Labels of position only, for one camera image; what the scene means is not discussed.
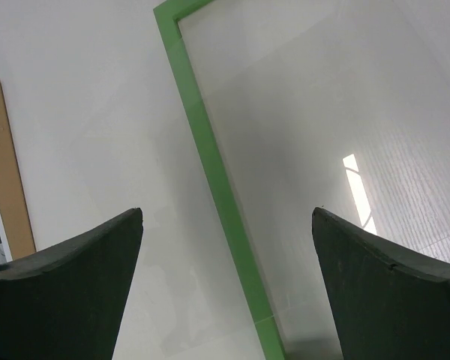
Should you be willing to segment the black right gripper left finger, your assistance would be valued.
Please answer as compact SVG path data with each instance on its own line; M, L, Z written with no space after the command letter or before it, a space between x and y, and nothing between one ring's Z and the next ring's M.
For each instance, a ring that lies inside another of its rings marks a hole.
M0 265L0 359L111 359L142 238L131 208Z

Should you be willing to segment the green wooden photo frame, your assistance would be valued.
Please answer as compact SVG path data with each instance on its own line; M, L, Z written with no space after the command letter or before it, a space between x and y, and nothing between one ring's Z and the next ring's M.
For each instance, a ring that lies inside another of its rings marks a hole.
M208 4L164 1L154 9L154 17L263 354L266 359L285 359L272 306L179 28L181 20Z

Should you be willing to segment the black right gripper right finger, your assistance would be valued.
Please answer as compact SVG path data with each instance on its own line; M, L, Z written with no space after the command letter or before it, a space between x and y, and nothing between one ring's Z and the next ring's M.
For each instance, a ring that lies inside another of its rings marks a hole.
M450 359L450 263L324 208L312 235L345 359Z

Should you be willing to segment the brown cardboard backing board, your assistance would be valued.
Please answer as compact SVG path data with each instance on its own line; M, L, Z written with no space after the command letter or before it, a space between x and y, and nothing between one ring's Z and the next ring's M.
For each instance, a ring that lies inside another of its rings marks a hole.
M0 82L0 224L13 260L36 251L26 197Z

